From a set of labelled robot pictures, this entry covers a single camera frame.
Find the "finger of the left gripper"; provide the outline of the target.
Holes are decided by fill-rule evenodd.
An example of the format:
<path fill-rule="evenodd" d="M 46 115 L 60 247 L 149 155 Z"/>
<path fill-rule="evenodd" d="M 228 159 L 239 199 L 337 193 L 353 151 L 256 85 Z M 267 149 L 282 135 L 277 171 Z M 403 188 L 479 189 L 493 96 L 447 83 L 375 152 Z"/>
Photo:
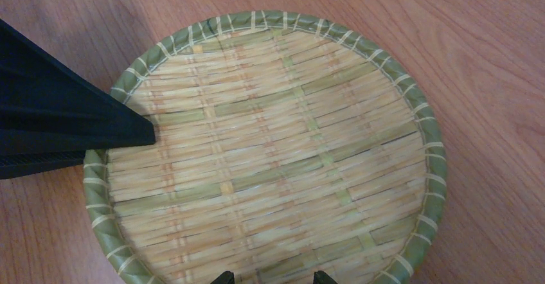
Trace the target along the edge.
<path fill-rule="evenodd" d="M 153 124 L 1 23 L 1 178 L 80 165 L 85 152 L 152 145 Z"/>

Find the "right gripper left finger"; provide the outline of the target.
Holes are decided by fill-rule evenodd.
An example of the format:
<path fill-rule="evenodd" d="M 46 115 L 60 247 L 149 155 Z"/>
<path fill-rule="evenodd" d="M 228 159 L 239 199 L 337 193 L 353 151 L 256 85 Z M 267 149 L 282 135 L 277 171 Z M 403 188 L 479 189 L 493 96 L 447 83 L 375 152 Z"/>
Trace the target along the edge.
<path fill-rule="evenodd" d="M 231 271 L 225 271 L 215 278 L 211 284 L 235 284 L 235 275 Z"/>

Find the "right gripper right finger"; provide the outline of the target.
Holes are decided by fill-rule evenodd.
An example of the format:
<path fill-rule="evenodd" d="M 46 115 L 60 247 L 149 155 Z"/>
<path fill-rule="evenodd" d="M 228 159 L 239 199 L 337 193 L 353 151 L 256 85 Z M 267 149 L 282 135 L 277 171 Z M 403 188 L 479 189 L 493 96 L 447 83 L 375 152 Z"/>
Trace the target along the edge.
<path fill-rule="evenodd" d="M 316 271 L 313 277 L 313 284 L 337 284 L 325 271 Z"/>

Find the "woven bamboo tray green rim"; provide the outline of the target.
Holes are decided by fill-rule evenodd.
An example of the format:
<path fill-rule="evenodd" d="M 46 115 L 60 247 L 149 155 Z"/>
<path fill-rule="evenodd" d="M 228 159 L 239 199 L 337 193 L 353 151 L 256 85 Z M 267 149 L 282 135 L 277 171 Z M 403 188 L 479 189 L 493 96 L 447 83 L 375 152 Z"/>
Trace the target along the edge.
<path fill-rule="evenodd" d="M 126 283 L 406 283 L 447 196 L 415 79 L 349 28 L 240 12 L 138 57 L 111 96 L 153 145 L 88 150 L 91 228 Z"/>

